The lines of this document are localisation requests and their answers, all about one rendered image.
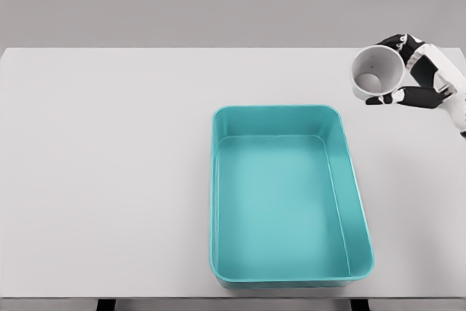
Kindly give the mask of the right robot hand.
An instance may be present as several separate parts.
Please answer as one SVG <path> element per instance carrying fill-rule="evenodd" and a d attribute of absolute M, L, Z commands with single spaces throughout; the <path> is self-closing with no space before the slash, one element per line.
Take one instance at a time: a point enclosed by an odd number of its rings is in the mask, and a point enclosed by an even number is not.
<path fill-rule="evenodd" d="M 399 54 L 417 85 L 368 98 L 367 105 L 396 103 L 423 109 L 444 107 L 455 114 L 466 114 L 466 76 L 437 46 L 410 34 L 395 34 L 378 44 Z"/>

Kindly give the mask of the teal plastic basket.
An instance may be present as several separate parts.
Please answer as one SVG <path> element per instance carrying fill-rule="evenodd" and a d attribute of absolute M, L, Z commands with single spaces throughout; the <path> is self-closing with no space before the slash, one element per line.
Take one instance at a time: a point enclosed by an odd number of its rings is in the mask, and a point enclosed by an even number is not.
<path fill-rule="evenodd" d="M 209 262 L 228 289 L 338 288 L 372 273 L 335 108 L 225 106 L 213 114 Z"/>

